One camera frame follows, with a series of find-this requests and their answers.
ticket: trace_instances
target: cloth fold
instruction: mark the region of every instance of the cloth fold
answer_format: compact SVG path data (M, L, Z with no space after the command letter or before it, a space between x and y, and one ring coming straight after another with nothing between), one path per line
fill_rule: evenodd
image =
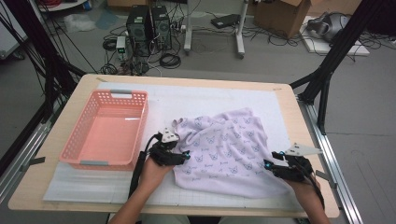
M174 168L176 183L195 189L248 198L285 194L286 184L264 169L272 160L267 135L250 108L212 118L174 120L180 140L174 151L189 150L191 159Z

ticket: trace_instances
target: human arm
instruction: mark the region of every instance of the human arm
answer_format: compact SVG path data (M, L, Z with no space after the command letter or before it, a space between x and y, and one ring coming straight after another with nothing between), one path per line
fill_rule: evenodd
M137 189L109 223L135 224L149 196L163 182L163 178L173 167L159 166L152 158L148 158L143 167Z
M312 224L330 223L329 218L324 212L323 206L312 185L305 182L294 182L285 180L294 190L297 201L308 215Z

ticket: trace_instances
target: concrete floor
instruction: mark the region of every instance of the concrete floor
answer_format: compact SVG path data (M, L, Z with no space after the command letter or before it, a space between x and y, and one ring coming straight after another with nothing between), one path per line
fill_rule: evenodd
M93 21L99 21L107 13L101 8L89 12L77 8L57 16L76 12L87 13ZM210 27L206 23L209 19L200 18L196 23ZM117 17L107 28L73 33L70 37L98 70L104 64L103 36L122 26L125 21L125 17ZM92 71L64 35L61 37L71 63L85 71ZM267 35L258 35L252 40L244 38L246 55L240 60L236 55L233 36L196 33L190 55L186 56L183 51L179 53L182 63L178 69L160 67L161 73L151 69L147 76L291 83L315 71L323 60L317 54L308 53L303 43L296 47L275 46L267 39ZM363 222L394 223L396 173L392 170L392 164L396 157L393 149L396 50L382 47L369 51L368 57L357 57L356 62L345 58L335 71L330 86L326 131ZM2 156L44 101L33 66L28 60L0 61L0 99ZM2 223L106 223L106 216L10 211L7 199L0 206ZM290 223L286 219L273 219L273 222ZM332 222L346 221L340 216Z

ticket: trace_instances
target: computer tower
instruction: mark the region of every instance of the computer tower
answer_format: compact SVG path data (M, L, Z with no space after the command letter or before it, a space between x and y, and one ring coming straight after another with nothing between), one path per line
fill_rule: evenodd
M126 28L134 56L148 57L150 55L149 44L153 39L149 7L144 5L132 6Z
M171 49L171 29L168 12L165 6L151 8L152 22L154 26L154 38L157 49Z

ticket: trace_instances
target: pink plastic basket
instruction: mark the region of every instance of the pink plastic basket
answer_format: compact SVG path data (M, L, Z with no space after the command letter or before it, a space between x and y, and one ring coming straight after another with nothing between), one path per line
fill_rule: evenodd
M133 170L148 112L145 91L93 91L60 161L78 169Z

